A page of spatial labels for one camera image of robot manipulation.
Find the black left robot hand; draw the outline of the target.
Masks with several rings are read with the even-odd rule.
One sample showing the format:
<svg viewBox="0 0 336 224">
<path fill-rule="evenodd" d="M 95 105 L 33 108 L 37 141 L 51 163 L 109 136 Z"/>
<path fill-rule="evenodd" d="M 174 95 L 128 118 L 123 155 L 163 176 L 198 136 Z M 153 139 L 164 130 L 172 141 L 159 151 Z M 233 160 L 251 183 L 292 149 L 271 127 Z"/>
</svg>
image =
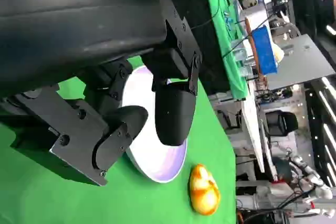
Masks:
<svg viewBox="0 0 336 224">
<path fill-rule="evenodd" d="M 202 54 L 172 0 L 1 0 L 1 122 L 19 130 L 13 147 L 65 179 L 104 186 L 148 119 L 121 105 L 134 56 L 153 74 L 161 143 L 182 145 Z"/>
</svg>

